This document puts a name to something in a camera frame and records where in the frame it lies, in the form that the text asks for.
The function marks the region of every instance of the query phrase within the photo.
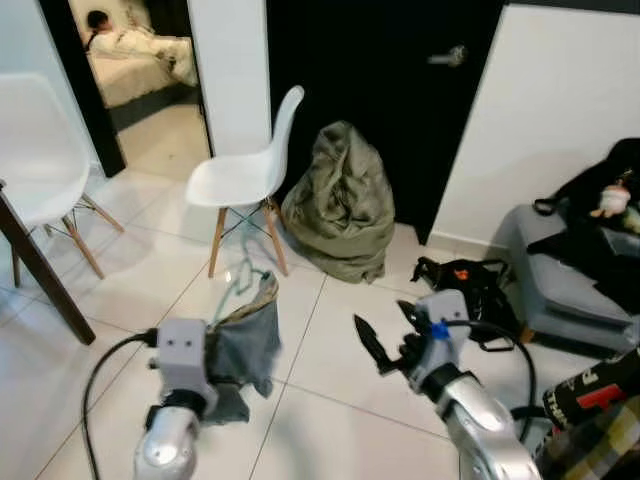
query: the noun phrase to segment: black door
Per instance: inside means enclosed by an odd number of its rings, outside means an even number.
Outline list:
[[[397,221],[426,242],[502,3],[268,1],[273,113],[291,86],[307,92],[279,196],[309,166],[318,131],[347,120],[382,156]]]

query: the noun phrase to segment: plush toy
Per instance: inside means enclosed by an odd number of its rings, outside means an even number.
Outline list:
[[[611,218],[614,215],[624,213],[627,203],[631,199],[629,190],[624,186],[624,179],[616,180],[615,185],[609,185],[600,194],[600,207],[591,212],[595,218]]]

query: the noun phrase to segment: chair seat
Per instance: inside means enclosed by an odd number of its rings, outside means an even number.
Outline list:
[[[73,182],[51,179],[22,180],[6,179],[3,193],[27,228],[60,220],[71,211],[80,199],[86,177]]]
[[[269,191],[268,151],[219,156],[196,167],[187,184],[187,201],[202,207],[242,206],[264,200]]]

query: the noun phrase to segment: black cable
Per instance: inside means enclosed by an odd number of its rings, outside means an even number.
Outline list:
[[[96,462],[96,456],[93,451],[93,445],[91,444],[91,434],[89,433],[89,396],[91,395],[91,387],[93,387],[93,383],[98,375],[98,372],[105,364],[105,362],[120,350],[125,345],[133,342],[144,342],[150,347],[155,347],[157,344],[157,334],[158,331],[155,328],[147,330],[145,333],[138,333],[136,335],[132,335],[130,337],[125,338],[124,340],[119,341],[109,350],[107,350],[104,355],[98,360],[98,363],[89,375],[89,380],[87,381],[87,385],[84,388],[84,394],[82,396],[82,410],[81,410],[81,418],[82,418],[82,438],[84,440],[84,446],[87,450],[87,456],[89,457],[89,467],[91,468],[91,476],[94,480],[100,480],[100,473],[98,472],[98,463]]]
[[[527,408],[531,410],[535,408],[536,390],[538,388],[538,385],[537,385],[538,381],[536,379],[536,370],[535,370],[535,367],[533,366],[533,359],[531,358],[531,354],[529,353],[529,350],[527,350],[527,347],[525,347],[522,344],[522,342],[518,337],[516,337],[509,330],[506,330],[497,325],[493,325],[492,323],[477,322],[474,320],[445,320],[444,323],[445,325],[447,325],[447,327],[471,327],[471,328],[477,328],[479,330],[495,332],[511,340],[513,344],[516,347],[518,347],[518,350],[522,352],[522,355],[524,355],[524,358],[527,361],[527,367],[529,370],[529,403],[527,405]],[[532,420],[533,419],[531,415],[525,416],[524,424],[522,425],[522,431],[520,432],[521,442],[524,442],[525,439],[527,438],[527,435],[529,434],[529,429],[531,428]]]

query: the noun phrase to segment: gray cloth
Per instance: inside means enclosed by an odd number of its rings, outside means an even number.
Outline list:
[[[347,122],[323,128],[311,167],[282,205],[301,253],[329,275],[371,283],[384,275],[395,209],[380,155]]]
[[[253,301],[207,332],[207,377],[219,399],[205,423],[249,421],[249,407],[240,395],[244,385],[252,384],[265,398],[271,394],[271,372],[280,351],[277,296],[278,281],[267,272]]]

